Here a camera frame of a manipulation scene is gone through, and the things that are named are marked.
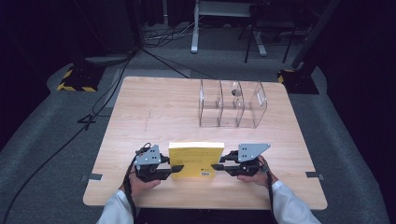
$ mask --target chair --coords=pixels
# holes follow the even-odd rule
[[[278,40],[280,34],[284,32],[291,33],[282,63],[286,61],[291,42],[294,38],[297,28],[293,18],[295,12],[291,11],[291,6],[291,1],[286,0],[257,0],[256,4],[250,6],[250,18],[248,25],[250,26],[250,31],[247,42],[245,63],[248,62],[251,38],[254,36],[253,33],[261,31],[277,31],[277,35],[274,37],[274,40]],[[248,26],[243,29],[238,39],[241,39],[242,34],[246,31]]]

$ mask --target table leg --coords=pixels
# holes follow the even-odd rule
[[[254,32],[254,38],[256,39],[256,44],[259,48],[260,55],[262,57],[267,56],[267,50],[265,50],[265,46],[262,43],[262,32]]]
[[[194,10],[194,32],[192,34],[191,53],[198,52],[198,33],[199,33],[199,0],[195,0]]]

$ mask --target gray gripper bracket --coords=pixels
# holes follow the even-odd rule
[[[136,155],[134,164],[137,170],[140,170],[140,165],[161,164],[160,148],[158,145],[154,145],[141,156]]]
[[[239,144],[238,148],[238,161],[251,161],[261,155],[271,145],[269,143],[259,144]]]

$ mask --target person's arm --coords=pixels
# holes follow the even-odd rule
[[[161,184],[161,180],[153,180],[148,183],[141,181],[139,178],[137,178],[134,172],[134,167],[132,168],[129,178],[131,180],[132,198],[141,194],[146,189],[153,189]],[[107,200],[102,215],[97,223],[134,223],[131,205],[129,204],[125,195],[125,189],[123,185],[121,185],[120,188]]]
[[[320,223],[312,214],[309,206],[299,199],[291,189],[271,173],[273,178],[274,216],[277,223]],[[239,180],[253,182],[268,189],[267,174],[259,171],[254,176],[239,175]]]

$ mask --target power cord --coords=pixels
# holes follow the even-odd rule
[[[186,65],[183,65],[183,64],[181,64],[181,63],[177,63],[177,62],[175,62],[175,61],[172,61],[172,60],[169,60],[169,59],[165,59],[164,57],[161,57],[161,56],[152,54],[152,53],[148,52],[147,50],[145,50],[145,49],[143,49],[143,48],[141,48],[141,49],[143,50],[143,52],[147,53],[149,56],[155,58],[156,60],[158,60],[158,61],[160,61],[161,63],[165,64],[166,66],[170,67],[172,70],[174,70],[174,71],[176,71],[177,73],[181,74],[181,75],[182,75],[183,77],[185,77],[185,78],[189,78],[189,77],[187,77],[186,75],[184,75],[184,74],[182,74],[181,72],[177,71],[176,68],[174,68],[174,67],[171,66],[169,63],[166,63],[166,62],[164,62],[164,61],[169,61],[169,62],[175,63],[175,64],[177,64],[177,65],[180,65],[180,66],[189,68],[189,69],[192,70],[192,71],[198,72],[198,73],[203,74],[203,75],[205,75],[205,76],[207,76],[207,77],[210,77],[210,78],[212,78],[212,79],[217,79],[217,78],[215,78],[215,77],[210,76],[209,74],[203,73],[203,72],[198,71],[198,70],[193,69],[193,68],[190,68],[190,67],[188,67],[188,66],[186,66]]]
[[[131,54],[131,55],[129,56],[130,59],[131,59],[132,57],[134,57],[134,53]],[[120,81],[121,81],[121,78],[122,78],[122,75],[123,75],[123,72],[124,72],[124,70],[125,70],[126,65],[124,65],[124,66],[122,66],[122,67],[121,67],[121,69],[120,69],[120,74],[119,74],[119,76],[117,77],[116,81],[113,82],[113,84],[111,84],[110,88],[108,88],[108,90],[107,90],[107,91],[95,102],[95,104],[92,106],[92,113],[93,113],[94,115],[96,115],[96,117],[100,117],[100,118],[108,118],[108,117],[110,117],[110,116],[102,116],[102,115],[99,115],[99,112],[95,112],[95,107],[96,107],[96,105],[100,102],[100,100],[102,100],[102,98],[105,97],[105,96],[111,91],[111,89],[113,89],[113,87],[117,84],[117,86],[116,86],[115,89],[113,90],[113,93],[112,93],[111,96],[108,98],[108,100],[111,99],[111,97],[114,95],[114,93],[115,93],[117,87],[120,85]]]
[[[121,67],[122,71],[120,72],[120,76],[122,76],[122,74],[125,71],[126,66],[128,65],[128,63],[131,61],[131,59],[133,58],[130,57],[129,60]],[[67,147],[80,133],[82,133],[82,131],[85,130],[85,128],[91,124],[91,122],[98,117],[99,113],[106,107],[106,105],[108,104],[108,102],[110,101],[111,97],[114,95],[117,87],[120,84],[120,78],[117,82],[116,88],[114,89],[114,91],[111,93],[111,96],[107,99],[107,101],[102,105],[102,107],[99,109],[99,111],[97,113],[93,113],[93,116],[90,117],[90,119],[87,121],[87,123],[81,128],[79,129],[65,144],[63,144],[57,151],[55,151],[46,161],[44,161],[22,184],[22,186],[18,189],[17,193],[14,195],[13,199],[11,200],[11,203],[8,206],[8,209],[6,211],[6,214],[4,215],[3,218],[3,224],[6,224],[7,222],[7,218],[9,215],[9,212],[11,211],[12,205],[15,203],[15,201],[17,200],[18,196],[21,194],[21,192],[23,191],[23,189],[26,187],[26,185],[29,183],[29,181],[50,161],[52,160],[52,158],[54,158],[56,155],[58,155],[65,147]]]
[[[172,40],[179,40],[187,35],[192,35],[191,31],[193,30],[193,25],[195,22],[191,23],[185,28],[180,28],[179,30],[182,30],[181,32],[177,33],[176,29],[174,29],[170,34],[167,34],[169,29],[166,29],[165,32],[163,32],[161,35],[158,35],[157,31],[146,31],[147,33],[154,32],[156,35],[150,35],[149,37],[145,38],[145,47],[148,48],[156,48],[156,47],[163,47]],[[157,44],[150,44],[148,43],[148,40],[153,40],[153,39],[159,39]]]
[[[157,60],[160,61],[161,63],[163,63],[163,64],[165,64],[166,66],[170,67],[170,68],[171,68],[172,70],[174,70],[175,72],[181,74],[184,78],[189,78],[188,76],[186,76],[186,75],[182,74],[181,72],[177,71],[177,69],[174,68],[174,67],[172,67],[169,63],[164,62],[162,59],[160,59],[160,58],[157,57],[156,55],[154,55],[154,54],[148,52],[147,50],[145,50],[145,49],[143,49],[143,48],[141,48],[141,49],[143,50],[143,52],[147,53],[149,56],[151,56],[151,57],[157,59]]]

